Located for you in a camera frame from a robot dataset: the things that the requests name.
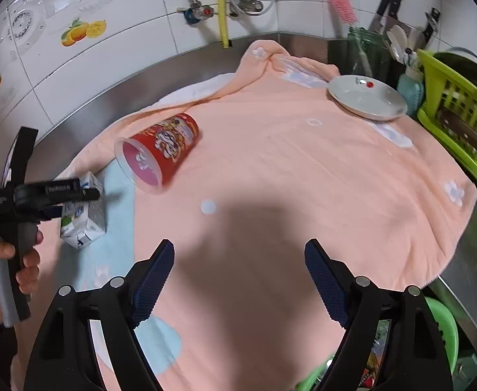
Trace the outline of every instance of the water pipe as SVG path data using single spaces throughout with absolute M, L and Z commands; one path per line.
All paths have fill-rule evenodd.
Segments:
M 259 0 L 229 0 L 231 5 L 230 16 L 236 18 L 243 14 L 247 16 L 260 16 L 267 13 L 274 5 L 275 0 L 271 0 L 268 7 L 264 8 L 264 4 Z
M 227 35 L 226 0 L 217 0 L 217 10 L 219 12 L 219 29 L 222 47 L 229 48 L 230 40 L 229 36 Z
M 208 20 L 213 17 L 214 10 L 211 6 L 202 5 L 199 0 L 188 0 L 189 8 L 178 8 L 177 11 L 184 14 L 188 25 L 195 25 L 201 20 Z

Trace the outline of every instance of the yellow gas hose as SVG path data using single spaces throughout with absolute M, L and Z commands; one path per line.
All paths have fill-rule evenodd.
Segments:
M 229 48 L 230 39 L 227 36 L 226 0 L 217 0 L 217 10 L 219 12 L 219 29 L 222 47 Z

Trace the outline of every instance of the faucet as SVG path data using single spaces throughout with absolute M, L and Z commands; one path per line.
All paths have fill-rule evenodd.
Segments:
M 178 8 L 179 13 L 184 14 L 188 25 L 195 25 L 200 21 L 208 20 L 213 17 L 214 10 L 209 5 L 203 5 L 199 0 L 188 0 L 189 8 Z
M 260 13 L 264 9 L 264 4 L 259 0 L 239 0 L 238 8 L 246 14 Z M 238 16 L 237 13 L 233 12 L 233 9 L 231 9 L 230 15 L 234 17 Z

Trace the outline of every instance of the teal bottle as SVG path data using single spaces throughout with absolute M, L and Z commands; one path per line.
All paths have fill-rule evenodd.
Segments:
M 422 72 L 415 66 L 408 66 L 405 73 L 399 77 L 396 90 L 407 102 L 407 115 L 415 119 L 416 112 L 425 96 Z

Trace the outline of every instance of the green plastic basket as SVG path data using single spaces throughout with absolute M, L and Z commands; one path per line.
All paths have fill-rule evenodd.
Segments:
M 477 180 L 477 151 L 447 129 L 438 117 L 443 105 L 477 133 L 477 87 L 427 51 L 419 51 L 425 69 L 426 100 L 418 120 Z

